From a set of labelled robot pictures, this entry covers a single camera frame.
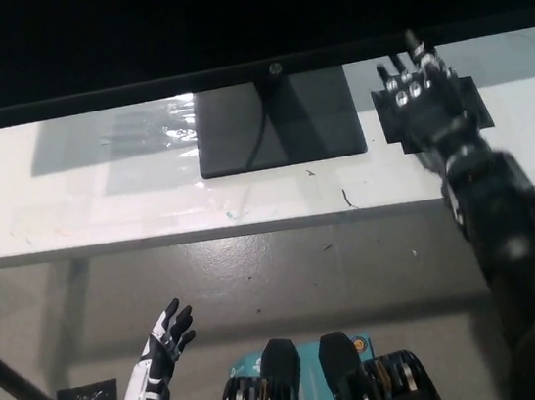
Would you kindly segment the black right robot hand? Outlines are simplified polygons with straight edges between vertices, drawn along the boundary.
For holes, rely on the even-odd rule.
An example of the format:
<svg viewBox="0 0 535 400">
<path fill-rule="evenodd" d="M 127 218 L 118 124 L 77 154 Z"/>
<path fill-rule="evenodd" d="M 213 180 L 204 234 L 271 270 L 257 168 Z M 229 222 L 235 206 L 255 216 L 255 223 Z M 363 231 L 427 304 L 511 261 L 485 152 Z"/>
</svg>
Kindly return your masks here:
<svg viewBox="0 0 535 400">
<path fill-rule="evenodd" d="M 395 54 L 392 74 L 379 64 L 384 100 L 400 132 L 418 148 L 424 168 L 444 175 L 460 157 L 487 150 L 477 118 L 462 97 L 456 71 L 409 29 L 404 33 L 408 68 Z"/>
</svg>

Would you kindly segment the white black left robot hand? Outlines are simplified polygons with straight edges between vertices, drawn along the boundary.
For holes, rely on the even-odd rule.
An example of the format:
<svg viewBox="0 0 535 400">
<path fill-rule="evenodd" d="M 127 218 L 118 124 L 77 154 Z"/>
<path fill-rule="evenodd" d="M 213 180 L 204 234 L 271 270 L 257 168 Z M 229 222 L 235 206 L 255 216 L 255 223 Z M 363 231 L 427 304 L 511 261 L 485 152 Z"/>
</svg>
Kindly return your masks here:
<svg viewBox="0 0 535 400">
<path fill-rule="evenodd" d="M 170 400 L 176 362 L 196 332 L 192 307 L 173 299 L 157 318 L 128 382 L 124 400 Z"/>
</svg>

